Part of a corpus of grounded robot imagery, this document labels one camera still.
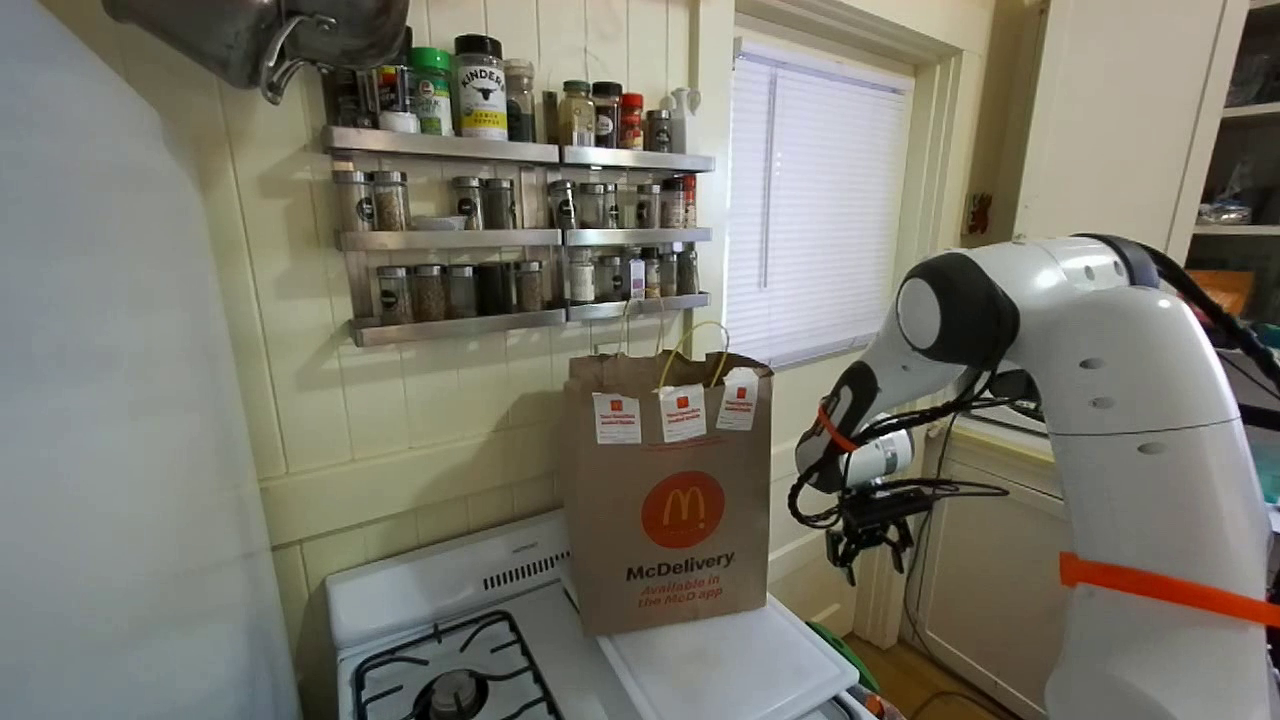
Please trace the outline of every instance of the wooden floor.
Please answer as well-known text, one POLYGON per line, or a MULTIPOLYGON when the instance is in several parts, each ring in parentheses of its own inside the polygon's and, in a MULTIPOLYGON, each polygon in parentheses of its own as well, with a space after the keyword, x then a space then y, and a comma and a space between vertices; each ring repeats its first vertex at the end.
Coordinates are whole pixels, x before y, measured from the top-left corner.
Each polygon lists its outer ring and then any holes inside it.
POLYGON ((881 696, 891 699, 908 720, 1007 720, 1011 713, 989 709, 981 691, 930 666, 908 643, 877 648, 846 635, 850 653, 877 675, 881 696))

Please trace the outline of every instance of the bag handle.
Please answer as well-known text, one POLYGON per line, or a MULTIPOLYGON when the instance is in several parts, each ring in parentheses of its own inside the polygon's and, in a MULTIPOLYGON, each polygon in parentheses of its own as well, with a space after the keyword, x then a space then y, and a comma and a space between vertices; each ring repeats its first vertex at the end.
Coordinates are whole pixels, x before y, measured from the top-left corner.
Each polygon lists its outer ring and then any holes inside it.
MULTIPOLYGON (((721 339, 725 339, 721 361, 716 361, 716 374, 710 374, 710 381, 706 381, 706 389, 710 389, 710 386, 721 386, 725 374, 726 374, 732 332, 726 332, 726 323, 721 323, 721 321, 699 321, 699 323, 690 323, 690 332, 695 332, 695 327, 706 327, 706 323, 716 323, 716 327, 721 327, 721 339)), ((676 348, 659 348, 659 352, 665 352, 665 374, 654 375, 654 389, 668 386, 671 365, 676 365, 676 356, 679 356, 676 348)))

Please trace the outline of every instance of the orange stripe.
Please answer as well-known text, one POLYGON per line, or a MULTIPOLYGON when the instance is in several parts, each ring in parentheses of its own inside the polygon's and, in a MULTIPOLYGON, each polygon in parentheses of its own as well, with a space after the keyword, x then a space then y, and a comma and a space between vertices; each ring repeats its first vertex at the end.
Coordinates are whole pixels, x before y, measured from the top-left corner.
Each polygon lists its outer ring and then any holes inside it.
POLYGON ((1184 608, 1200 608, 1213 617, 1231 617, 1231 619, 1247 619, 1247 623, 1270 623, 1280 629, 1280 608, 1250 601, 1250 595, 1236 595, 1223 590, 1207 590, 1207 586, 1193 586, 1193 582, 1174 582, 1174 577, 1154 577, 1154 572, 1136 572, 1136 570, 1119 570, 1119 564, 1097 564, 1097 559, 1080 559, 1077 553, 1058 557, 1058 582, 1071 586, 1097 586, 1097 590, 1111 590, 1111 594, 1128 594, 1128 595, 1147 595, 1147 601, 1165 601, 1165 603, 1184 603, 1184 608))
POLYGON ((846 435, 830 425, 826 401, 817 409, 817 427, 822 427, 834 447, 843 447, 843 451, 854 447, 854 442, 846 442, 846 435))

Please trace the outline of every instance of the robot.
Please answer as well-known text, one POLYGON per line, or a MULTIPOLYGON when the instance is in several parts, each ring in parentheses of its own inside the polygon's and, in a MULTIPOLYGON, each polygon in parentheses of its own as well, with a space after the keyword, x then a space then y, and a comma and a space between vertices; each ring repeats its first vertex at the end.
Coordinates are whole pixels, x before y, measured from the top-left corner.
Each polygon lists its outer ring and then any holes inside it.
POLYGON ((1041 391, 1071 541, 1049 717, 1274 720, 1270 529, 1202 316, 1280 386, 1270 356, 1143 246, 1058 238, 925 262, 799 435, 790 511, 826 532, 834 564, 872 544, 898 557, 905 521, 969 489, 881 484, 881 465, 846 456, 971 409, 1014 365, 1041 391), (834 503, 804 511, 799 492, 834 503))

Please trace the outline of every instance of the paper bag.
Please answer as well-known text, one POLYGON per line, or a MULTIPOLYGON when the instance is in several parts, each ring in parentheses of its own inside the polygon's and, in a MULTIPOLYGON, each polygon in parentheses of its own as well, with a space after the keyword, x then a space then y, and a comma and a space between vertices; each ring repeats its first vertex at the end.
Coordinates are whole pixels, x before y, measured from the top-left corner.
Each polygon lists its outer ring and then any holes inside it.
POLYGON ((566 361, 566 550, 588 633, 758 608, 773 374, 747 356, 566 361))

